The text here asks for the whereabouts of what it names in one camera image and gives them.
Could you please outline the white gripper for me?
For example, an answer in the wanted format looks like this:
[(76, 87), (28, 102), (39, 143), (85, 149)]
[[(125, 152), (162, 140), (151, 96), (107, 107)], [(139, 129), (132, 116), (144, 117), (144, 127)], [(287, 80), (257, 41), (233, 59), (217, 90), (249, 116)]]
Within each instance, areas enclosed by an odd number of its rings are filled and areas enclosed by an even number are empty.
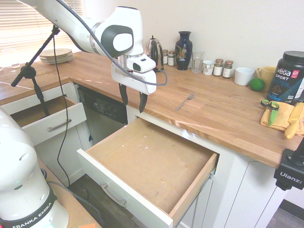
[[(139, 73), (133, 71), (132, 74), (136, 79), (141, 79), (145, 82), (156, 83), (156, 73), (153, 70), (147, 71), (145, 73)], [(111, 65), (111, 76), (114, 81), (120, 83), (119, 90), (124, 105), (128, 105), (126, 86), (140, 92), (139, 111), (140, 113), (142, 113), (145, 109), (148, 95), (156, 91), (156, 86), (145, 84), (138, 80), (133, 79), (132, 77), (129, 77), (126, 73), (124, 73), (121, 69), (119, 69), (117, 65), (115, 65), (114, 63), (112, 63)]]

